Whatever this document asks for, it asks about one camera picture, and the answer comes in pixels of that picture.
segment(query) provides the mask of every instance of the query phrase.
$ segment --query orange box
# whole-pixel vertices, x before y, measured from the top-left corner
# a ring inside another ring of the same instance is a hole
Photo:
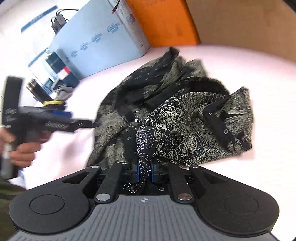
[[[153,47],[197,45],[199,37],[185,0],[126,0]]]

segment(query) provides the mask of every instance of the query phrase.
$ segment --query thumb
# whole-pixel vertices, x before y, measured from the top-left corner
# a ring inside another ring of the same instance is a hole
[[[15,140],[15,136],[4,127],[0,128],[0,138],[6,143],[10,143]]]

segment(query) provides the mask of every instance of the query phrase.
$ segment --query light blue box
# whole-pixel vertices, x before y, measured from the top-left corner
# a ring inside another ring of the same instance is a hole
[[[49,46],[80,80],[143,56],[150,48],[130,7],[121,0],[91,0],[57,33]]]

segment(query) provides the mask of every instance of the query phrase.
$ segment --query table surface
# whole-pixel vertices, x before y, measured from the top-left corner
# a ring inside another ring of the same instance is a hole
[[[68,100],[74,118],[94,119],[100,102],[126,76],[167,48],[148,53],[81,81]],[[187,61],[202,59],[209,77],[221,80],[233,93],[242,86],[250,89],[255,122],[253,149],[202,166],[245,183],[273,196],[280,215],[272,233],[281,241],[296,237],[296,63],[261,52],[222,46],[182,46]],[[93,147],[93,130],[74,134],[55,132],[25,169],[26,187],[33,188],[85,167]]]

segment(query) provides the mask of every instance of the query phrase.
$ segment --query brown wall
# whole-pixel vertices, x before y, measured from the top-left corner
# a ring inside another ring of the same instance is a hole
[[[296,61],[296,13],[283,0],[186,0],[202,43]]]

